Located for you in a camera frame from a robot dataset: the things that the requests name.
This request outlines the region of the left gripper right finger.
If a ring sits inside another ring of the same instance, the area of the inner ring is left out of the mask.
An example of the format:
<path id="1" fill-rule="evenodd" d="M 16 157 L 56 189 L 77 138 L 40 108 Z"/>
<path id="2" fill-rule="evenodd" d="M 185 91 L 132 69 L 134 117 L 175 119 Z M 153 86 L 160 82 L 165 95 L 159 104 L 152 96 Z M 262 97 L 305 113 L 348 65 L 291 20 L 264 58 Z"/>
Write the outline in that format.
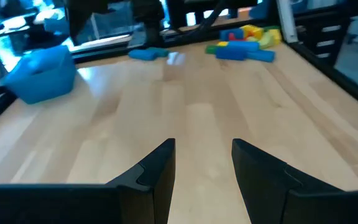
<path id="1" fill-rule="evenodd" d="M 236 180 L 252 223 L 358 223 L 358 190 L 344 191 L 242 140 Z"/>

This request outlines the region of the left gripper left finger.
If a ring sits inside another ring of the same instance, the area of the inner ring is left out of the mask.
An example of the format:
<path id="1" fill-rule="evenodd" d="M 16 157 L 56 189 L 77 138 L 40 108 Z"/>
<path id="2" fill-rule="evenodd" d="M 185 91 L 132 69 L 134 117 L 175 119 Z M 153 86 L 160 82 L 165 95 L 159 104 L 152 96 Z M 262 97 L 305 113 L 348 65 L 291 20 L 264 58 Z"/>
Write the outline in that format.
<path id="1" fill-rule="evenodd" d="M 169 138 L 106 184 L 1 184 L 0 223 L 166 223 L 174 183 Z"/>

